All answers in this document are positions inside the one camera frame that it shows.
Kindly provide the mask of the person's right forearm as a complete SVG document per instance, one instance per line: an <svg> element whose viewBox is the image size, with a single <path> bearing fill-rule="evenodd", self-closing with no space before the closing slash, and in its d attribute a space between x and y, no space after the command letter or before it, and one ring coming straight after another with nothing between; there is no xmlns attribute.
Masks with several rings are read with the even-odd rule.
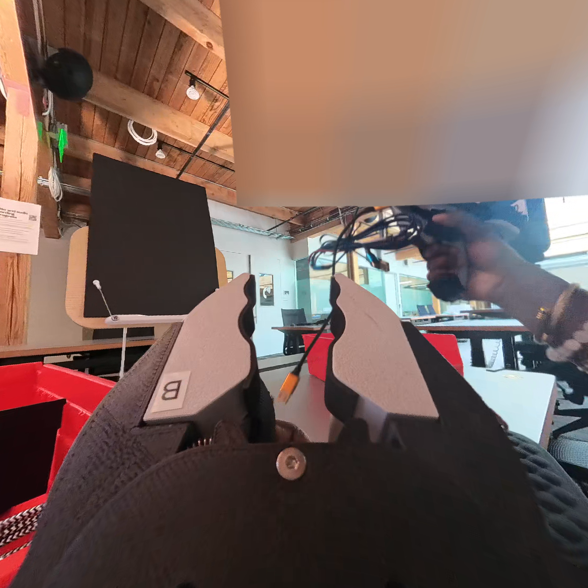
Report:
<svg viewBox="0 0 588 588"><path fill-rule="evenodd" d="M548 360L587 373L587 290L567 284L554 303L540 306L536 319L534 339Z"/></svg>

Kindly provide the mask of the long wooden desk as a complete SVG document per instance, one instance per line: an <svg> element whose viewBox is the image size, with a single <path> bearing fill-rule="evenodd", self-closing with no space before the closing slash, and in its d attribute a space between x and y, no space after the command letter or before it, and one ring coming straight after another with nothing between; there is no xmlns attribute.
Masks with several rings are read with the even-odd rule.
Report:
<svg viewBox="0 0 588 588"><path fill-rule="evenodd" d="M517 336L530 334L515 319L467 319L437 323L416 323L402 319L402 322L411 323L418 330L429 334L452 334L458 339L467 339L470 342L471 365L475 368L488 366L483 341L489 339L501 342L504 368L510 371L519 370L515 339Z"/></svg>

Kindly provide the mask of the white table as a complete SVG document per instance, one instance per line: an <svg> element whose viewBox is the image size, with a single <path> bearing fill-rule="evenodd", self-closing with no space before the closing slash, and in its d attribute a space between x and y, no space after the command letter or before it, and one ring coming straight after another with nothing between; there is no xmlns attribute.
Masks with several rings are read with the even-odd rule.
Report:
<svg viewBox="0 0 588 588"><path fill-rule="evenodd" d="M465 379L511 431L548 448L557 399L553 375L466 367Z"/></svg>

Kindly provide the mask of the black box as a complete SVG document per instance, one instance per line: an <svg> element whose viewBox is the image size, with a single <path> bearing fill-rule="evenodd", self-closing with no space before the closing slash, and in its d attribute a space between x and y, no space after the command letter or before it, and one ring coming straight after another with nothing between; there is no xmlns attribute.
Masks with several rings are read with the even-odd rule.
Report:
<svg viewBox="0 0 588 588"><path fill-rule="evenodd" d="M1 401L1 513L46 492L65 403Z"/></svg>

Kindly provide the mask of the wooden book stand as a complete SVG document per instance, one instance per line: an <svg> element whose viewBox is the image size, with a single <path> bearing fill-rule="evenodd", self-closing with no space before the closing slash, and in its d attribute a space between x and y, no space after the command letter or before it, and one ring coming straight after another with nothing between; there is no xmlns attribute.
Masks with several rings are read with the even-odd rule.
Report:
<svg viewBox="0 0 588 588"><path fill-rule="evenodd" d="M86 293L86 269L88 252L89 228L79 228L70 237L70 251L68 256L68 274L65 292L65 310L70 319L85 328L122 328L121 365L118 376L124 374L126 361L126 342L129 328L143 325L158 325L181 322L185 315L143 315L143 314L115 314L107 311L106 317L87 318L84 316Z"/></svg>

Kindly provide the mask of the pink paper note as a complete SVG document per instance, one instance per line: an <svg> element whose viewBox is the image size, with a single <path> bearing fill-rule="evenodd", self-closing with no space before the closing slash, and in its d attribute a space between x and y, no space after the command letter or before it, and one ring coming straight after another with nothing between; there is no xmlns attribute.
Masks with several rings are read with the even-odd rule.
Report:
<svg viewBox="0 0 588 588"><path fill-rule="evenodd" d="M14 104L17 112L23 117L33 116L31 88L29 83L21 84L17 81L4 78L4 88L7 102Z"/></svg>

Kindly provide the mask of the white paper notice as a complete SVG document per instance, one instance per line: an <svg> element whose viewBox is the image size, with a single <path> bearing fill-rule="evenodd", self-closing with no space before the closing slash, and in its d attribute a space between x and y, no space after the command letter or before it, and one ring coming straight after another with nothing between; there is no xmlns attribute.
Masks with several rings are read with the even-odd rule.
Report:
<svg viewBox="0 0 588 588"><path fill-rule="evenodd" d="M1 252L37 255L41 206L1 197Z"/></svg>

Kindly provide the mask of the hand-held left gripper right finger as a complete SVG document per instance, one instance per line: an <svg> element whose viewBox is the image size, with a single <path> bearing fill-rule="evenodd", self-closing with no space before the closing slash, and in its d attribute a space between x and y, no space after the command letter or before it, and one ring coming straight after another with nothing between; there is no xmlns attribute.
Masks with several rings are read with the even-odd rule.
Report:
<svg viewBox="0 0 588 588"><path fill-rule="evenodd" d="M330 439L359 424L368 441L400 439L399 423L435 424L439 412L394 311L348 277L331 280L334 340L327 353L325 406Z"/></svg>

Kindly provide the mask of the black board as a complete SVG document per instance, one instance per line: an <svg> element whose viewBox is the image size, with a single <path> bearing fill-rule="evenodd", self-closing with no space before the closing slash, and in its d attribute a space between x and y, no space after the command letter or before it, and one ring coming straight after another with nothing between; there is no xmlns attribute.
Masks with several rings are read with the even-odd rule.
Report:
<svg viewBox="0 0 588 588"><path fill-rule="evenodd" d="M204 187L94 154L84 316L185 315L219 286Z"/></svg>

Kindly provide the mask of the black mesh office chair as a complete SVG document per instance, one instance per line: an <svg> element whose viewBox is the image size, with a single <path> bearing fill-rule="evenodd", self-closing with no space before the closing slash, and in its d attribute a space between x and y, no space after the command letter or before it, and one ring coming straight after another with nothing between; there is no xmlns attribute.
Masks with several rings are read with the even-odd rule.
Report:
<svg viewBox="0 0 588 588"><path fill-rule="evenodd" d="M587 497L555 458L533 440L506 430L529 478L558 554L576 587L587 587Z"/></svg>

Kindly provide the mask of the black ceiling light track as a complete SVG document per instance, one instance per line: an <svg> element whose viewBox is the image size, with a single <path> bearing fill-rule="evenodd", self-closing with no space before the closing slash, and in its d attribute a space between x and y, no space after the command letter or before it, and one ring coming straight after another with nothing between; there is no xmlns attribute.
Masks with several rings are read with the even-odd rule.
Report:
<svg viewBox="0 0 588 588"><path fill-rule="evenodd" d="M197 86L202 86L204 90L208 90L212 92L216 97L222 98L224 100L224 106L222 109L217 113L215 119L212 123L206 128L205 132L203 133L202 137L200 138L199 142L192 148L191 151L183 150L182 148L178 147L177 145L172 145L167 141L163 141L162 138L159 136L156 142L157 150L156 155L159 152L163 152L163 147L168 147L169 149L174 149L175 151L179 151L180 153L187 156L185 162L182 164L180 169L177 171L176 179L182 179L183 175L186 175L188 168L194 162L194 159L199 158L199 152L202 151L202 148L211 137L212 133L217 130L217 127L222 122L224 117L229 113L230 110L230 98L229 95L214 87L209 82L206 82L201 77L197 76L195 73L191 72L190 70L185 70L185 75L189 77L189 87L188 90L193 89L196 90Z"/></svg>

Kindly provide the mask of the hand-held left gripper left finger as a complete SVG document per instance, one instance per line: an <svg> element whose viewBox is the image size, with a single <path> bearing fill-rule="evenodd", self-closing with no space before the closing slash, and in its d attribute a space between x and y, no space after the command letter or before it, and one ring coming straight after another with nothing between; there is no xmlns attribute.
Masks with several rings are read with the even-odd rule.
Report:
<svg viewBox="0 0 588 588"><path fill-rule="evenodd" d="M254 276L240 274L187 314L146 407L145 425L192 423L208 438L224 420L252 436L259 399L255 293Z"/></svg>

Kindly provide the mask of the person's right hand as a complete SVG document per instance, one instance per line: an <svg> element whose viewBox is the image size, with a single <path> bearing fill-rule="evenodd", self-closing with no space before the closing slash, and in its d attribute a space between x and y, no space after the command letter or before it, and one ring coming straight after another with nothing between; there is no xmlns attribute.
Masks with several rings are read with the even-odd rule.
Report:
<svg viewBox="0 0 588 588"><path fill-rule="evenodd" d="M523 260L500 236L495 224L483 223L461 212L442 213L433 222L457 229L460 244L435 243L422 256L429 283L464 277L465 298L501 307L511 318L532 329L539 306L547 303L541 295L537 266Z"/></svg>

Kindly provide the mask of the black round pole lamp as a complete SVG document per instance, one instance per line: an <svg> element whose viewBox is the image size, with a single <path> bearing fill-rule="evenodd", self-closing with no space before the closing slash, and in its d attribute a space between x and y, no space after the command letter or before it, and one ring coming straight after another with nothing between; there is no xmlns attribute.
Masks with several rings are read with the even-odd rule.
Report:
<svg viewBox="0 0 588 588"><path fill-rule="evenodd" d="M70 48L59 48L48 56L40 69L40 78L54 96L70 102L83 100L93 85L88 60Z"/></svg>

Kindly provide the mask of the red plastic bin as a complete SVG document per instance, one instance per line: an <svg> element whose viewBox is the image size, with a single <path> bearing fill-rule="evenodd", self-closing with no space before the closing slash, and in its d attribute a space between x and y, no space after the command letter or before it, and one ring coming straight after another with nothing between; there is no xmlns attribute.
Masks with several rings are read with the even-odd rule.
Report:
<svg viewBox="0 0 588 588"><path fill-rule="evenodd" d="M49 490L66 454L114 382L51 364L29 363L1 367L1 401L18 404L65 399L48 487L43 495L1 513L1 587L8 587L34 538Z"/></svg>
<svg viewBox="0 0 588 588"><path fill-rule="evenodd" d="M422 335L462 376L464 376L463 360L460 354L458 340L454 335L426 334L423 332ZM306 359L309 373L323 382L326 379L328 349L333 341L334 335L330 332L320 335L319 341L315 344Z"/></svg>

